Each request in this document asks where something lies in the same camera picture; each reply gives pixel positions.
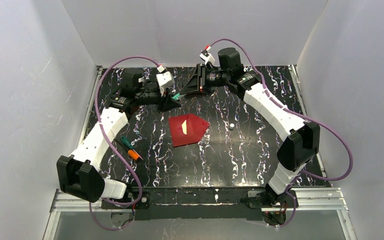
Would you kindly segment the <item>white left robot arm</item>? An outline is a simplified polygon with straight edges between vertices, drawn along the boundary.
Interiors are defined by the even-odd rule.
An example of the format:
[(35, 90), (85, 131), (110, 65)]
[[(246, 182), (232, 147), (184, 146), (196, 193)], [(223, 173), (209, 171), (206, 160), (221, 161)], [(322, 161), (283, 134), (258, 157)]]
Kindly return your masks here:
[(147, 80), (142, 68), (123, 70), (121, 83), (110, 92), (102, 112), (97, 113), (98, 121), (92, 130), (69, 156), (57, 160), (62, 192), (90, 203), (124, 197), (126, 183), (99, 174), (108, 148), (140, 106), (155, 105), (159, 112), (181, 106), (169, 91), (175, 83), (173, 75), (162, 66), (157, 71), (155, 80)]

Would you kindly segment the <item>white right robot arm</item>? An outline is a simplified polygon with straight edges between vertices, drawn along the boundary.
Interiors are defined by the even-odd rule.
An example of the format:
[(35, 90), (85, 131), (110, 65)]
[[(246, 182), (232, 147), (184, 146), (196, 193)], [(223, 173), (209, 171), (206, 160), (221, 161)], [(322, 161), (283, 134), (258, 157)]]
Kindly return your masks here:
[(200, 52), (199, 57), (204, 63), (197, 65), (196, 74), (180, 90), (180, 94), (208, 94), (216, 87), (227, 87), (276, 130), (282, 142), (276, 154), (278, 165), (273, 177), (257, 197), (263, 203), (280, 203), (287, 196), (294, 179), (318, 153), (320, 126), (289, 113), (288, 107), (270, 93), (263, 75), (255, 69), (245, 69), (240, 53), (234, 47), (218, 51), (219, 67), (214, 65), (215, 59), (210, 49), (210, 46), (206, 46)]

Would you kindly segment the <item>white green glue stick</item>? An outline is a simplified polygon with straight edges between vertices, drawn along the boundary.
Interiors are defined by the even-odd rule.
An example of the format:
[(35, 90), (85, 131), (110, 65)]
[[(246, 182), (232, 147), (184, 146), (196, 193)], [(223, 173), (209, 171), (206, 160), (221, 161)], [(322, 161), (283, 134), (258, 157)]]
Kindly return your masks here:
[(182, 95), (180, 93), (178, 93), (178, 94), (174, 95), (172, 97), (172, 99), (178, 101), (181, 97), (182, 97)]

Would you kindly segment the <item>peach lined letter paper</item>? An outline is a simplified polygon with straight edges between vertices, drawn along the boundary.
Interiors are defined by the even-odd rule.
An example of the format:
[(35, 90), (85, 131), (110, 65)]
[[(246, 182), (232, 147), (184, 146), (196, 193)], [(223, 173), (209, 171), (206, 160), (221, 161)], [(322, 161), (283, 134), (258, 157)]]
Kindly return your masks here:
[(181, 124), (181, 130), (184, 135), (188, 134), (187, 119), (185, 119)]

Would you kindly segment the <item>red paper envelope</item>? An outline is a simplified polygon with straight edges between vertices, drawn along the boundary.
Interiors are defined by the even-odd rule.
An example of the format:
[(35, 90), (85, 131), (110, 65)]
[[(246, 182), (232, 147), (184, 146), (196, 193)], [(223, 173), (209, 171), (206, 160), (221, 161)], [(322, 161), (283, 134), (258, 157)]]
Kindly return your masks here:
[[(182, 133), (184, 120), (187, 120), (187, 135)], [(173, 147), (198, 143), (210, 126), (208, 121), (191, 113), (169, 117), (168, 124)]]

